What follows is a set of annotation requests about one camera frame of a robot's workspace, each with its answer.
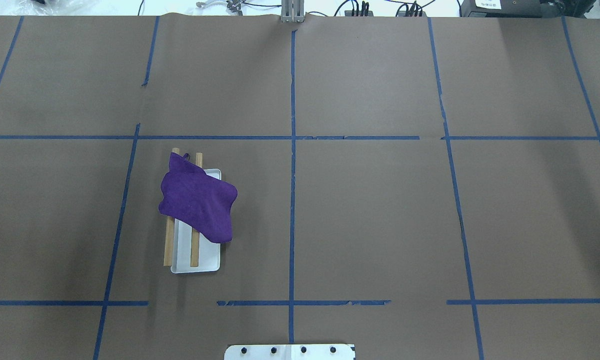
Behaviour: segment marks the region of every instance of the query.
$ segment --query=white plate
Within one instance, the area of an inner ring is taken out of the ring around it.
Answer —
[[[355,360],[352,344],[232,345],[224,360]]]
[[[204,171],[218,180],[222,180],[222,173],[216,168]],[[171,272],[185,274],[188,272],[210,272],[220,269],[220,244],[212,243],[200,234],[199,266],[191,265],[191,227],[176,219],[173,233],[173,263]]]

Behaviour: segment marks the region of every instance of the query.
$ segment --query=purple cloth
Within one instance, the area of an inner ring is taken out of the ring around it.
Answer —
[[[235,186],[206,175],[172,152],[160,188],[164,195],[158,206],[161,214],[191,225],[212,243],[231,241],[231,205],[238,197]]]

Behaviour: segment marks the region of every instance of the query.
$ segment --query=wire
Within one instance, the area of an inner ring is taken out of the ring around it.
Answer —
[[[140,7],[138,7],[138,16],[140,16],[140,10],[142,10],[142,5],[144,5],[144,0],[140,2]]]
[[[261,8],[281,8],[282,5],[260,5],[260,4],[251,4],[250,2],[243,2],[243,5],[249,5],[250,7],[261,7]]]
[[[430,0],[430,2],[427,2],[426,4],[422,5],[421,8],[424,9],[425,7],[429,6],[430,4],[433,4],[434,2],[435,0]]]
[[[407,9],[408,9],[408,8],[409,8],[409,4],[407,4],[407,3],[403,2],[403,3],[402,3],[402,5],[400,5],[400,7],[398,7],[398,11],[396,11],[396,12],[395,12],[395,17],[396,17],[396,18],[397,18],[397,17],[400,15],[400,10],[401,10],[403,7],[407,7]]]
[[[344,0],[344,1],[343,1],[343,2],[340,4],[340,6],[338,6],[338,9],[336,10],[336,13],[335,13],[335,14],[333,14],[333,16],[338,16],[338,12],[339,12],[339,10],[340,10],[340,9],[341,9],[341,8],[344,6],[344,4],[346,4],[346,3],[348,3],[348,2],[351,2],[351,3],[352,3],[352,5],[353,5],[353,11],[355,11],[355,3],[357,3],[357,0]]]

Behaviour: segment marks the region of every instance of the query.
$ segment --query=wooden dowel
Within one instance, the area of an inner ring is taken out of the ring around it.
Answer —
[[[179,148],[174,147],[172,153],[179,155]],[[164,238],[164,266],[169,267],[173,264],[173,237],[176,229],[176,219],[167,216],[167,234]]]
[[[195,166],[202,167],[202,153],[195,153]],[[200,266],[200,233],[191,230],[191,267]]]

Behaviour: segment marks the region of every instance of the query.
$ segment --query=blue tape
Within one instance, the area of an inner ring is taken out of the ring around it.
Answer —
[[[573,51],[573,45],[571,44],[571,37],[569,35],[569,27],[567,27],[567,18],[565,18],[564,16],[562,16],[562,27],[564,28],[564,36],[566,37],[567,45],[569,46],[569,53],[571,54],[571,60],[573,61],[573,67],[576,70],[576,75],[578,76],[578,81],[579,81],[580,87],[582,89],[582,94],[584,94],[586,106],[588,107],[588,113],[591,116],[591,121],[593,121],[595,133],[597,133],[597,138],[600,141],[600,126],[597,124],[597,119],[595,118],[595,112],[593,111],[593,106],[591,105],[591,100],[588,97],[588,91],[586,91],[586,86],[584,85],[584,80],[582,79],[582,75],[579,70],[578,60],[576,60],[576,55],[575,55],[575,52]]]
[[[0,306],[102,306],[104,301],[0,300]]]
[[[0,135],[0,140],[132,140],[129,135]]]
[[[106,321],[106,308],[108,297],[111,292],[111,283],[113,282],[113,272],[115,270],[115,259],[117,258],[117,247],[120,242],[120,234],[122,233],[122,221],[124,220],[124,210],[126,210],[126,197],[129,192],[129,182],[131,180],[131,171],[133,170],[133,162],[135,160],[135,150],[138,144],[138,134],[140,133],[140,124],[135,126],[135,134],[133,135],[133,145],[131,146],[131,156],[129,157],[129,166],[126,169],[126,179],[124,180],[124,191],[122,192],[122,203],[120,205],[120,214],[117,218],[117,229],[115,230],[115,240],[113,241],[113,251],[111,251],[111,262],[108,267],[108,276],[106,278],[106,288],[104,291],[104,305],[100,313],[100,322],[98,326],[98,335],[96,336],[96,344],[93,350],[93,360],[97,360],[99,356],[99,348],[102,344],[102,333],[104,332],[104,323]]]
[[[16,32],[13,34],[13,39],[11,39],[11,44],[9,46],[9,51],[7,51],[7,55],[4,59],[4,63],[2,64],[2,68],[0,69],[0,83],[2,82],[2,77],[4,76],[4,72],[7,69],[7,64],[9,63],[9,59],[11,57],[11,53],[13,53],[13,48],[16,45],[16,41],[18,39],[19,30],[22,28],[22,22],[24,21],[24,16],[21,16],[18,21],[18,26],[16,27]]]
[[[295,34],[291,32],[291,209],[289,229],[289,344],[295,342],[293,329],[295,300]]]
[[[297,306],[384,306],[390,300],[296,300]]]
[[[290,136],[242,136],[242,135],[142,135],[142,141],[198,140],[198,141],[290,141]]]
[[[107,306],[149,306],[149,301],[109,301]]]
[[[451,141],[597,141],[596,136],[445,136]]]
[[[218,306],[289,306],[288,300],[230,300],[218,301]]]
[[[298,136],[299,141],[418,141],[419,136]]]
[[[490,298],[480,300],[447,300],[446,305],[548,305],[600,304],[600,298]]]
[[[294,306],[384,306],[390,300],[294,300]],[[218,306],[289,306],[288,300],[229,300],[218,301]]]
[[[0,306],[149,306],[149,301],[0,300]]]
[[[442,102],[442,81],[440,78],[440,70],[437,63],[437,51],[435,50],[435,39],[433,34],[433,23],[431,18],[426,18],[428,21],[428,32],[431,40],[431,51],[433,53],[433,64],[435,67],[435,80],[437,82],[437,95],[440,100],[440,110],[442,112],[442,120],[444,121],[444,137],[446,139],[446,152],[449,157],[449,166],[451,168],[451,179],[453,181],[453,193],[455,194],[455,208],[460,221],[460,233],[462,234],[462,247],[464,248],[464,267],[466,269],[466,278],[469,283],[469,295],[471,300],[475,300],[475,290],[473,287],[473,273],[471,272],[471,260],[469,260],[469,247],[466,242],[466,231],[464,231],[464,218],[462,217],[462,205],[460,203],[460,192],[458,190],[457,176],[455,174],[455,163],[453,162],[453,150],[451,148],[450,132],[448,121],[446,119],[446,111]],[[473,326],[475,328],[475,337],[478,345],[478,356],[480,360],[484,360],[484,349],[482,346],[482,331],[480,331],[480,319],[478,319],[478,307],[472,304],[473,310]]]
[[[155,25],[153,25],[153,38],[151,39],[151,48],[149,50],[149,60],[146,62],[146,75],[144,76],[144,82],[142,86],[149,84],[149,74],[151,73],[151,62],[153,61],[153,50],[155,48],[155,38],[158,35],[158,23],[160,23],[160,17],[155,17]]]

